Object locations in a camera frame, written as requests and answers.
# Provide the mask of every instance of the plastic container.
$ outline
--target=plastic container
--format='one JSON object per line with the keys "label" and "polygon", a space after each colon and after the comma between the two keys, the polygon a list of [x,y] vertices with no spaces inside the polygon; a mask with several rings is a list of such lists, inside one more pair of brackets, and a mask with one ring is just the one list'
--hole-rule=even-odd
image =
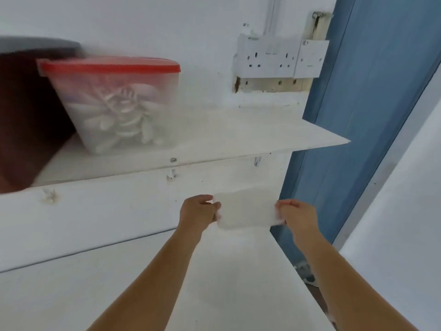
{"label": "plastic container", "polygon": [[41,61],[87,150],[172,143],[168,121],[180,66],[167,59],[96,57]]}

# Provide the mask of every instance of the blue door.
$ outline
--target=blue door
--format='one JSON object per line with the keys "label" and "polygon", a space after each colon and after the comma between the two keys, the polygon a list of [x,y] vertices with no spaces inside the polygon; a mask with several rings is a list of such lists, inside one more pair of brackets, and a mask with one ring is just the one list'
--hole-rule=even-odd
{"label": "blue door", "polygon": [[[294,152],[281,198],[316,206],[333,242],[441,60],[441,0],[338,0],[304,119],[350,144]],[[293,264],[304,256],[272,233]]]}

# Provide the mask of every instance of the white wall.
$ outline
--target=white wall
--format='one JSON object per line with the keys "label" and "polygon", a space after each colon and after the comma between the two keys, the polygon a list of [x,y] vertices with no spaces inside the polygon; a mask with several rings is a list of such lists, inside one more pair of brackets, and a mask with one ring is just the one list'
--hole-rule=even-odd
{"label": "white wall", "polygon": [[342,255],[420,330],[441,325],[441,101]]}
{"label": "white wall", "polygon": [[[311,14],[336,0],[283,0],[277,34],[301,36]],[[232,60],[243,23],[262,33],[268,0],[1,0],[0,34],[72,39],[90,53],[159,56],[182,65],[189,105],[290,105],[307,93],[232,94]]]}

